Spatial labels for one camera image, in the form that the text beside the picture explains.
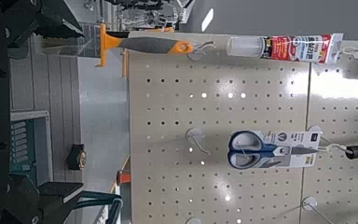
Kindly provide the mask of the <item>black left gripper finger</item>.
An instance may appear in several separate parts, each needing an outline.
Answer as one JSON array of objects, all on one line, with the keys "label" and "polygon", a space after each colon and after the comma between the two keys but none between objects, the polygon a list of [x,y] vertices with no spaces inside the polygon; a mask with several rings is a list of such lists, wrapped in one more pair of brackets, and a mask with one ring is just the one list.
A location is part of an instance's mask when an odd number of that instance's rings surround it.
[{"label": "black left gripper finger", "polygon": [[82,27],[64,0],[8,0],[8,46],[19,48],[32,35],[82,36]]},{"label": "black left gripper finger", "polygon": [[83,187],[79,182],[46,182],[37,187],[27,175],[9,177],[8,212],[20,224],[63,224]]}]

